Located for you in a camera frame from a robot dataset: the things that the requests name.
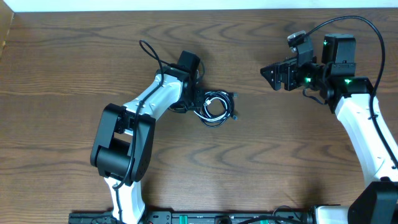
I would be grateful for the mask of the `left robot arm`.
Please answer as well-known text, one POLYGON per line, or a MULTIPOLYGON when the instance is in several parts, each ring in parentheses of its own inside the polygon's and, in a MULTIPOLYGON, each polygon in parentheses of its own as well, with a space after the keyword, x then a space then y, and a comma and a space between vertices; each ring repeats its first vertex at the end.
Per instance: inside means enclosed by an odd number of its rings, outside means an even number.
POLYGON ((168 110, 199 108, 204 92, 197 87, 200 58, 183 51, 177 63, 161 66, 152 84, 130 102, 108 104, 101 115, 90 164, 111 191, 111 223, 139 223, 146 206, 141 179, 150 163, 156 121, 168 110))

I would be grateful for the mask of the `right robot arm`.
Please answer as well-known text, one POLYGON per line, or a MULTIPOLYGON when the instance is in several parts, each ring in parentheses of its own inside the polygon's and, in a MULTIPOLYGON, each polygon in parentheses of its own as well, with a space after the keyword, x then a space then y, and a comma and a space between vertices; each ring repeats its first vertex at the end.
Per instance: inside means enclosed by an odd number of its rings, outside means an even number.
POLYGON ((307 223, 397 223, 397 144, 372 98, 373 86, 355 76, 356 40, 349 34, 327 34, 322 62, 317 63, 305 31, 287 38, 295 57, 260 70, 275 90, 303 86, 319 91, 343 125, 361 164, 365 189, 349 206, 317 205, 307 223))

